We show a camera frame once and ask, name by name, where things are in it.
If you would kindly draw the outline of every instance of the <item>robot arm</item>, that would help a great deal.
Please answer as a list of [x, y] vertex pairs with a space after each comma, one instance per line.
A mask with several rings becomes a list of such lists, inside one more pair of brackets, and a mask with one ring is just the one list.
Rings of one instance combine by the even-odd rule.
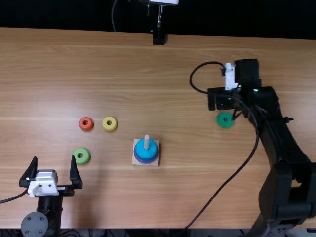
[[141, 2], [145, 2], [147, 4], [148, 15], [149, 8], [151, 5], [158, 5], [158, 20], [156, 26], [152, 29], [153, 33], [153, 44], [156, 45], [164, 45], [167, 42], [167, 35], [165, 33], [164, 27], [162, 26], [162, 14], [163, 8], [167, 5], [177, 6], [179, 4], [179, 0], [140, 0]]
[[[239, 104], [214, 96], [216, 93], [241, 99], [256, 117], [271, 168], [259, 193], [261, 213], [246, 236], [283, 236], [282, 233], [316, 215], [316, 163], [311, 163], [296, 144], [287, 127], [293, 119], [283, 117], [273, 88], [261, 86], [258, 60], [235, 61], [234, 82], [233, 86], [230, 81], [225, 88], [208, 89], [209, 108], [215, 109], [216, 104], [219, 110], [242, 110]], [[253, 124], [248, 111], [242, 113]], [[292, 180], [300, 186], [293, 187]]]
[[69, 177], [71, 185], [57, 185], [55, 170], [37, 171], [37, 166], [38, 158], [34, 157], [19, 182], [19, 186], [27, 188], [31, 197], [39, 199], [37, 211], [23, 219], [21, 232], [25, 237], [58, 237], [63, 197], [74, 196], [75, 189], [82, 189], [76, 159], [72, 156]]

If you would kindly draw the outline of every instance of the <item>wood grain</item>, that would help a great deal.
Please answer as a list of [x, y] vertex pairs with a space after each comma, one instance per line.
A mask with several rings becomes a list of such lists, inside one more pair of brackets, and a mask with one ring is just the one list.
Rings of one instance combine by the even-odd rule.
[[[189, 86], [205, 61], [258, 58], [264, 85], [273, 86], [297, 143], [316, 161], [316, 41], [170, 35], [165, 46], [150, 34], [0, 29], [0, 199], [22, 189], [18, 180], [34, 155], [70, 181], [73, 150], [91, 161], [79, 167], [83, 189], [64, 198], [62, 228], [182, 228], [242, 164], [254, 129], [239, 118], [220, 129], [218, 112]], [[201, 88], [223, 86], [217, 66], [197, 72]], [[91, 132], [79, 128], [88, 116]], [[102, 119], [118, 128], [105, 132]], [[160, 140], [159, 167], [131, 165], [133, 140]], [[250, 228], [269, 172], [259, 145], [249, 165], [218, 195], [193, 228]], [[35, 211], [24, 196], [0, 206], [0, 228], [19, 228]], [[315, 227], [316, 219], [301, 227]]]

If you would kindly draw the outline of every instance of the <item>green ring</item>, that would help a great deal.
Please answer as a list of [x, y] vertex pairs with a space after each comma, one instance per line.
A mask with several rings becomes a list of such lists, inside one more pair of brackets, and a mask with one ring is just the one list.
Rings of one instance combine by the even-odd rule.
[[90, 160], [90, 153], [85, 148], [75, 149], [75, 151], [73, 152], [73, 155], [76, 158], [77, 164], [86, 164]]
[[217, 124], [222, 128], [231, 128], [234, 125], [232, 114], [229, 112], [221, 112], [217, 116]]

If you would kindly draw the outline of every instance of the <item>red ring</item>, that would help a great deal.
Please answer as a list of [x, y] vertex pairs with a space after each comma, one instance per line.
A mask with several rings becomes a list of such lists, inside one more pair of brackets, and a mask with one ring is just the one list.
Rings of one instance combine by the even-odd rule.
[[82, 119], [80, 119], [79, 121], [79, 127], [83, 130], [83, 131], [89, 131], [91, 128], [93, 128], [94, 123], [92, 121], [92, 119], [88, 118], [88, 117], [84, 117]]

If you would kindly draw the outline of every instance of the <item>yellow ring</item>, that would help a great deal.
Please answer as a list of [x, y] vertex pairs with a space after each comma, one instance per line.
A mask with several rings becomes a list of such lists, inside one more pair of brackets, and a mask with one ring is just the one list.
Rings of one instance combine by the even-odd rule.
[[102, 121], [102, 126], [106, 131], [113, 131], [118, 126], [118, 122], [113, 117], [105, 117]]

